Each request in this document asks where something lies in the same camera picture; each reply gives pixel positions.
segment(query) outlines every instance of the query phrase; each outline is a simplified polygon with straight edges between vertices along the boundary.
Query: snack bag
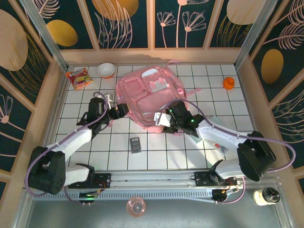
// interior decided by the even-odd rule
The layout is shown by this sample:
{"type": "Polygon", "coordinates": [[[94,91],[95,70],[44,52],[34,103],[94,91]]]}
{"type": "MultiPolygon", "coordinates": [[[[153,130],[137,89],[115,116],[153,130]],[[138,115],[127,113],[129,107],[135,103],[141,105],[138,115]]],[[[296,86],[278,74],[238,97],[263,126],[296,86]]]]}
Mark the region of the snack bag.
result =
{"type": "Polygon", "coordinates": [[[67,72],[66,77],[70,80],[75,90],[81,89],[93,82],[93,79],[87,74],[85,68],[75,72],[67,72]]]}

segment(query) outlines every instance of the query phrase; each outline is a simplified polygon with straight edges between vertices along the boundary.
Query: purple cable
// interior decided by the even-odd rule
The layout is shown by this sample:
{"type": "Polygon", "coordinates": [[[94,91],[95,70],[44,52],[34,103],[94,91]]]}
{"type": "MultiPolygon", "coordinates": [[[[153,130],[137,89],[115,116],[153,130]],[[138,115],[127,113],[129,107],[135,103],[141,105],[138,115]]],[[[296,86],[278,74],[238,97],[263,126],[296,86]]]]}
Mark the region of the purple cable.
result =
{"type": "MultiPolygon", "coordinates": [[[[93,93],[93,96],[94,96],[94,97],[98,97],[96,94],[101,95],[101,96],[103,97],[104,101],[106,101],[106,98],[105,98],[105,96],[104,96],[102,93],[100,93],[100,92],[94,92],[94,93],[93,93]]],[[[96,122],[98,122],[99,120],[101,120],[101,119],[104,117],[104,115],[106,114],[107,109],[108,109],[108,104],[107,104],[107,102],[105,102],[104,105],[105,105],[105,106],[104,106],[104,112],[102,113],[102,115],[101,115],[100,117],[98,117],[98,118],[97,118],[96,120],[94,120],[93,122],[90,122],[90,123],[86,124],[85,126],[82,126],[82,127],[78,128],[78,129],[74,130],[71,134],[69,134],[69,135],[68,135],[67,137],[65,137],[63,140],[61,140],[60,142],[56,143],[56,145],[54,145],[54,146],[48,148],[46,151],[44,151],[42,154],[40,154],[40,155],[39,155],[39,156],[30,164],[30,166],[28,167],[27,173],[26,173],[26,175],[25,175],[24,184],[25,184],[26,190],[28,191],[28,193],[29,193],[31,196],[34,196],[34,197],[41,197],[41,196],[44,196],[44,195],[46,194],[46,192],[44,192],[44,193],[42,193],[42,194],[35,194],[35,193],[33,193],[33,192],[30,190],[30,188],[29,188],[29,182],[28,182],[28,181],[29,181],[29,173],[30,173],[30,171],[32,170],[33,166],[39,161],[40,158],[42,158],[44,155],[46,155],[48,152],[52,151],[52,150],[55,149],[56,147],[62,145],[64,142],[66,142],[68,139],[70,139],[73,135],[77,134],[78,131],[81,131],[81,130],[83,130],[84,128],[86,128],[86,127],[88,127],[88,126],[90,126],[90,125],[92,125],[92,124],[95,124],[96,122]]]]}
{"type": "Polygon", "coordinates": [[[291,145],[289,145],[288,143],[280,141],[280,140],[276,140],[276,139],[268,139],[268,138],[260,138],[260,137],[250,137],[250,136],[238,135],[238,134],[232,133],[230,131],[227,131],[225,129],[222,129],[221,127],[213,125],[210,122],[210,120],[207,119],[207,117],[204,115],[204,113],[201,111],[201,109],[199,107],[197,107],[193,102],[187,101],[185,99],[175,99],[175,100],[170,101],[169,103],[167,103],[166,106],[161,111],[161,114],[159,116],[157,124],[159,124],[163,112],[169,107],[169,105],[171,105],[173,102],[176,102],[176,101],[184,101],[184,102],[187,102],[187,103],[193,105],[202,114],[202,116],[204,117],[204,119],[206,120],[206,122],[210,126],[214,127],[215,129],[217,129],[217,130],[219,130],[221,132],[224,132],[226,134],[230,134],[230,135],[238,137],[238,138],[249,139],[249,140],[258,140],[258,141],[266,141],[266,142],[272,142],[272,143],[278,143],[278,144],[281,144],[281,145],[284,145],[284,146],[288,147],[291,150],[291,152],[293,153],[292,158],[290,159],[290,161],[287,164],[285,164],[285,165],[283,165],[283,166],[281,166],[279,168],[269,169],[267,172],[276,172],[276,171],[283,170],[283,169],[287,168],[288,166],[290,166],[294,162],[296,153],[295,153],[294,148],[291,145]]]}
{"type": "Polygon", "coordinates": [[[244,177],[241,177],[243,179],[243,183],[244,183],[244,186],[243,186],[243,191],[242,191],[242,194],[235,200],[233,201],[230,201],[230,202],[221,202],[221,204],[230,204],[230,203],[235,203],[235,202],[238,202],[242,197],[243,195],[245,194],[245,187],[246,187],[246,184],[245,184],[245,179],[244,177]]]}

